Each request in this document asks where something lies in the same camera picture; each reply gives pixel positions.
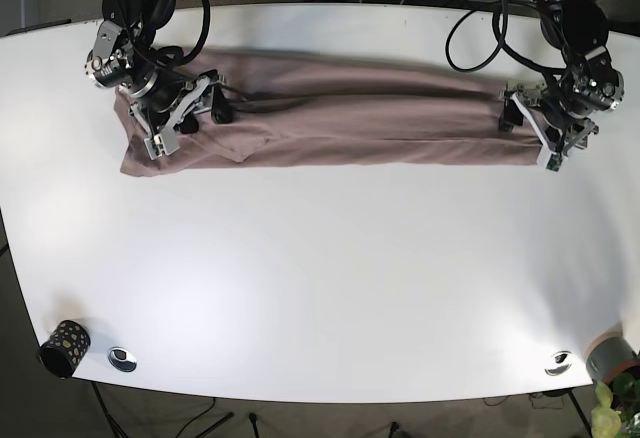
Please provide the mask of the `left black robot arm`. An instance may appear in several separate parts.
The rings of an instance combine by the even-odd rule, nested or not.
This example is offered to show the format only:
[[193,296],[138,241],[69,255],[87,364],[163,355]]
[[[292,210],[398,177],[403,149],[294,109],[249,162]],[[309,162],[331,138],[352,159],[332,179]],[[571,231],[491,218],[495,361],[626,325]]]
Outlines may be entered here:
[[607,49],[608,20],[595,0],[529,0],[545,40],[559,50],[564,65],[553,68],[523,57],[507,43],[509,5],[492,5],[492,33],[496,46],[477,72],[505,52],[525,68],[539,73],[538,85],[513,84],[500,95],[502,109],[497,120],[497,140],[486,138],[446,145],[440,161],[452,165],[520,164],[523,150],[509,140],[515,128],[529,125],[538,139],[538,160],[558,171],[574,150],[584,150],[590,136],[599,132],[592,114],[612,112],[624,97],[622,74],[612,65]]

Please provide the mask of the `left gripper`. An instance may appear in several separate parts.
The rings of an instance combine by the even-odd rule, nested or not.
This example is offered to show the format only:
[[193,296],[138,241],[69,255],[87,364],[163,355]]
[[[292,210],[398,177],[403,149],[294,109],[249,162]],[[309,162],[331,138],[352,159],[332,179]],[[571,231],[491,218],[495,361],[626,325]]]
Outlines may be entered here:
[[503,109],[498,130],[510,133],[528,124],[541,143],[537,163],[549,171],[558,172],[574,150],[585,150],[589,137],[599,133],[598,125],[590,118],[568,114],[544,81],[509,82],[500,98]]

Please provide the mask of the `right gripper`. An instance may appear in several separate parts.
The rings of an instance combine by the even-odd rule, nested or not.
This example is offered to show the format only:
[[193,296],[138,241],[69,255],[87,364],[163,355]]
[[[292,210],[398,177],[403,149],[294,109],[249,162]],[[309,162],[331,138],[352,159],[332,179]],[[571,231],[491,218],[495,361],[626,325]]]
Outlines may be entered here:
[[180,134],[199,130],[198,115],[208,114],[218,125],[232,123],[234,109],[223,93],[224,84],[224,77],[215,70],[195,79],[171,79],[159,71],[145,76],[128,98],[129,115],[146,133],[143,144],[149,158],[175,153]]

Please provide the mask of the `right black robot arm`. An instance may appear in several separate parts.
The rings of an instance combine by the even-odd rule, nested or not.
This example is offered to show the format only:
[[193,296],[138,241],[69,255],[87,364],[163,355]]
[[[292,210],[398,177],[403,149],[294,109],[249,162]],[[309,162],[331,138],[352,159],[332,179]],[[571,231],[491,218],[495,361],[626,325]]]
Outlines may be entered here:
[[129,114],[145,132],[150,159],[179,148],[180,135],[198,131],[197,117],[209,113],[217,124],[234,118],[217,70],[197,77],[180,72],[203,50],[211,24],[209,0],[201,0],[203,19],[194,48],[154,47],[156,33],[173,16],[176,0],[102,0],[103,21],[85,73],[99,88],[116,88],[129,102]]

